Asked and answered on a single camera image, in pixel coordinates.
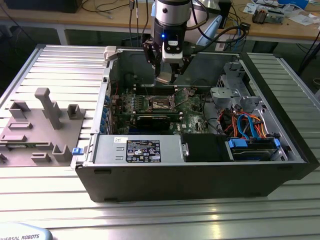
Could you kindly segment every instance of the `paper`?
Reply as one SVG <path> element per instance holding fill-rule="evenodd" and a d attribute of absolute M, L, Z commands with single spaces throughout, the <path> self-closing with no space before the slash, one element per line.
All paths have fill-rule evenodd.
<path fill-rule="evenodd" d="M 253 3 L 247 3 L 245 8 L 243 9 L 243 12 L 244 13 L 247 13 L 247 14 L 255 14 L 255 11 L 257 9 L 257 4 L 253 4 Z"/>
<path fill-rule="evenodd" d="M 313 23 L 313 21 L 309 20 L 310 17 L 304 16 L 304 15 L 301 15 L 301 14 L 299 14 L 297 16 L 289 17 L 289 19 L 294 21 L 294 22 L 296 22 L 296 23 L 298 23 L 298 24 L 302 24 L 304 26 L 308 26 L 308 25 Z"/>

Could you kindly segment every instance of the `metal bracket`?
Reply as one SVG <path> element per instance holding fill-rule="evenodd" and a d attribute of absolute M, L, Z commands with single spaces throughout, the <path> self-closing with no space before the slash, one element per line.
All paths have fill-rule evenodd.
<path fill-rule="evenodd" d="M 107 46 L 103 52 L 104 60 L 106 62 L 111 61 L 117 57 L 117 47 L 116 46 Z"/>

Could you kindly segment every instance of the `wooden workbench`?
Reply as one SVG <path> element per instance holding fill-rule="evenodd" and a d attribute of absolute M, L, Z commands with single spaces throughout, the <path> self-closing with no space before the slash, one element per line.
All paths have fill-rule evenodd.
<path fill-rule="evenodd" d="M 106 3 L 105 0 L 96 0 L 97 4 Z M 288 42 L 288 43 L 311 43 L 318 33 L 318 24 L 311 24 L 303 26 L 290 19 L 285 19 L 283 24 L 255 24 L 252 23 L 252 15 L 243 13 L 245 4 L 249 0 L 236 0 L 234 1 L 234 8 L 243 22 L 251 24 L 249 31 L 249 40 L 270 41 L 270 42 Z M 101 7 L 101 9 L 111 9 L 117 6 L 127 4 L 127 0 L 119 0 L 118 2 Z M 13 10 L 8 9 L 2 3 L 6 11 L 12 18 L 19 24 L 27 27 L 43 27 L 54 28 L 57 30 L 61 44 L 68 44 L 67 38 L 64 33 L 66 29 L 76 30 L 93 30 L 93 31 L 107 31 L 107 32 L 128 32 L 129 27 L 129 8 L 124 6 L 111 11 L 110 16 L 112 19 L 107 18 L 95 12 L 88 12 L 79 8 L 77 13 L 62 13 L 51 11 L 35 11 L 35 10 Z M 149 4 L 149 15 L 151 13 L 151 4 Z M 93 0 L 85 4 L 85 7 L 94 10 Z M 320 11 L 320 6 L 309 4 L 306 8 L 307 11 Z M 132 14 L 132 28 L 136 28 L 135 11 Z M 139 3 L 139 28 L 140 31 L 144 27 L 147 19 L 146 5 Z M 13 25 L 13 22 L 5 15 L 0 9 L 0 25 Z M 228 21 L 227 27 L 232 26 L 232 22 Z M 149 19 L 147 31 L 150 31 L 151 20 Z"/>

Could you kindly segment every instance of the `blue clip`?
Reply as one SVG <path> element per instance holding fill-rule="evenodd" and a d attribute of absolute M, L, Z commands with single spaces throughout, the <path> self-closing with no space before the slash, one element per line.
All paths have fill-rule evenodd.
<path fill-rule="evenodd" d="M 229 147 L 232 148 L 247 148 L 248 144 L 245 139 L 231 138 L 228 141 Z"/>
<path fill-rule="evenodd" d="M 83 148 L 80 148 L 80 147 L 74 147 L 72 149 L 72 155 L 73 156 L 80 156 L 80 155 L 83 155 L 84 154 L 84 149 Z"/>
<path fill-rule="evenodd" d="M 280 143 L 279 139 L 277 139 L 277 138 L 274 139 L 274 144 L 275 144 L 277 149 L 279 149 L 281 147 L 281 143 Z"/>

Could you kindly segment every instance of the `connector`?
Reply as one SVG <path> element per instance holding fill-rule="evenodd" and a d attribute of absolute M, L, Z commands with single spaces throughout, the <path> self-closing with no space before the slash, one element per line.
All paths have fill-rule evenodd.
<path fill-rule="evenodd" d="M 132 11 L 135 8 L 135 0 L 129 0 L 129 9 Z"/>

